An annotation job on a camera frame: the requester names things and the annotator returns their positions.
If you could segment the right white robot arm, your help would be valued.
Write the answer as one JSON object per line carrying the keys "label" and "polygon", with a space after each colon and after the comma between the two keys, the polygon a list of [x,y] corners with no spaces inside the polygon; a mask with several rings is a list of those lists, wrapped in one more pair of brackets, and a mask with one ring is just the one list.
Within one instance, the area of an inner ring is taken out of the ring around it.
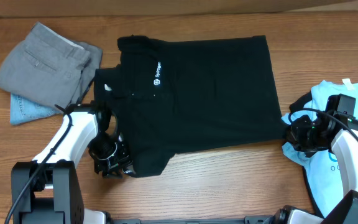
{"label": "right white robot arm", "polygon": [[306,173],[322,218],[292,214],[293,223],[358,223],[358,120],[318,112],[290,122],[287,140]]}

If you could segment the black polo shirt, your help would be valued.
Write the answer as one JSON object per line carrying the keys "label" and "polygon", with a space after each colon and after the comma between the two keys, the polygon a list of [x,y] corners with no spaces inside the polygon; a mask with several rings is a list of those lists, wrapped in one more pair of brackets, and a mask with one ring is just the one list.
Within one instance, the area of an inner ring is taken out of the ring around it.
{"label": "black polo shirt", "polygon": [[160,175],[176,154],[284,137],[265,36],[166,42],[121,37],[94,98],[117,118],[132,177]]}

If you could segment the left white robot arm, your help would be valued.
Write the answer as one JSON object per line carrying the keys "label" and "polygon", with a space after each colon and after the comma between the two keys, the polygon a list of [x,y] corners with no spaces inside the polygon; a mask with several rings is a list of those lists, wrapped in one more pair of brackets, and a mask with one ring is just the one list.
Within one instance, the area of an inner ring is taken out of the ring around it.
{"label": "left white robot arm", "polygon": [[117,128],[107,130],[114,112],[104,103],[71,104],[63,109],[63,123],[46,148],[11,171],[12,205],[5,222],[112,223],[108,212],[85,208],[76,168],[85,152],[94,171],[105,179],[122,178],[132,165]]}

